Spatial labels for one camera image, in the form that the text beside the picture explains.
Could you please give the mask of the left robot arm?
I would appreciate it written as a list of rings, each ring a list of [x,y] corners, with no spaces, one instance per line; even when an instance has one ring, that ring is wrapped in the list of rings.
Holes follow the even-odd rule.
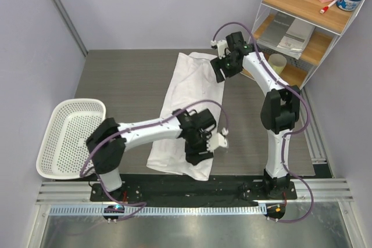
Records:
[[[167,118],[132,124],[107,118],[85,142],[90,153],[88,161],[93,163],[104,195],[117,201],[124,193],[118,167],[125,151],[154,141],[181,138],[185,140],[186,159],[196,164],[213,157],[219,147],[219,135],[212,134],[216,126],[209,109],[177,109]]]

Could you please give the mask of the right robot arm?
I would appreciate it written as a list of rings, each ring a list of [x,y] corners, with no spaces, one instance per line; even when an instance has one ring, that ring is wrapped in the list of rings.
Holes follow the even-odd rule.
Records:
[[[267,130],[269,146],[262,190],[268,198],[280,198],[289,189],[288,152],[290,134],[299,120],[301,91],[290,86],[270,67],[261,49],[247,43],[241,32],[211,41],[217,58],[211,61],[217,82],[248,71],[264,93],[260,120]]]

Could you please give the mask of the white long sleeve shirt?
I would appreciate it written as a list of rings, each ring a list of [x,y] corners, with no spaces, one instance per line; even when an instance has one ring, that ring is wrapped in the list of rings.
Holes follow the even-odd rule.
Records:
[[[199,100],[223,101],[224,83],[216,82],[216,75],[210,64],[215,55],[192,52],[179,53],[163,107],[162,118],[168,117],[176,109],[182,109]],[[164,139],[155,141],[146,166],[156,171],[177,175],[188,175],[197,181],[207,181],[213,160],[206,159],[192,165],[185,158],[185,140]]]

